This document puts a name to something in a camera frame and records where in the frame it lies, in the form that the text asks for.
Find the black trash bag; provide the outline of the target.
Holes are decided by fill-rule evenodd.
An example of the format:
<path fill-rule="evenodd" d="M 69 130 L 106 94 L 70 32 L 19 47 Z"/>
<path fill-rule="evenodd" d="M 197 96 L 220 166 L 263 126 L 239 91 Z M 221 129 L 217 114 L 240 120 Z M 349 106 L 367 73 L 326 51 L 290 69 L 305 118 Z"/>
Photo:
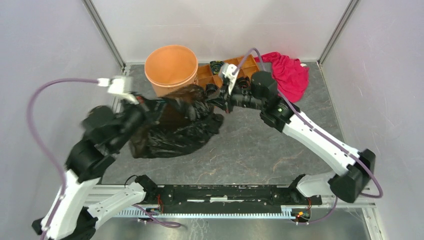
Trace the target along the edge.
<path fill-rule="evenodd" d="M 176 158 L 189 155 L 219 134 L 224 116 L 207 103 L 205 90 L 186 85 L 160 98 L 165 108 L 152 125 L 134 133 L 128 145 L 135 159 Z"/>

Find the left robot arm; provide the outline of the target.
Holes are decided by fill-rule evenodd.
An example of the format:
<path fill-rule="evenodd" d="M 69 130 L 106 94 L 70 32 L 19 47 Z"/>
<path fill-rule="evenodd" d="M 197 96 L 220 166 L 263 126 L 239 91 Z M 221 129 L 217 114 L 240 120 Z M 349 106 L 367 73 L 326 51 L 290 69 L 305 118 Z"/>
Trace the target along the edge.
<path fill-rule="evenodd" d="M 47 240 L 89 240 L 109 219 L 124 209 L 157 198 L 157 185 L 146 175 L 98 203 L 86 206 L 91 190 L 98 184 L 115 154 L 140 127 L 156 124 L 165 103 L 141 96 L 124 100 L 122 113 L 106 105 L 94 108 L 82 122 L 82 139 L 60 166 L 62 185 L 45 217 L 32 222 L 33 230 Z"/>

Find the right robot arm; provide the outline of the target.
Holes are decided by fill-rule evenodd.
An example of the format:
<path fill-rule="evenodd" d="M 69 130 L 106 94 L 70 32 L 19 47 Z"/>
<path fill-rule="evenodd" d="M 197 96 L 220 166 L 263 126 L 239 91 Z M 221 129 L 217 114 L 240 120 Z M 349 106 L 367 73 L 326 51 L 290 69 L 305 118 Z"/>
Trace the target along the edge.
<path fill-rule="evenodd" d="M 376 155 L 359 151 L 332 136 L 278 91 L 271 73 L 252 75 L 248 89 L 236 87 L 232 72 L 220 73 L 222 86 L 215 105 L 230 113 L 234 107 L 260 110 L 260 118 L 271 128 L 297 140 L 331 168 L 330 172 L 299 175 L 290 185 L 289 199 L 302 204 L 309 197 L 333 195 L 346 203 L 366 196 L 364 188 L 372 180 Z"/>

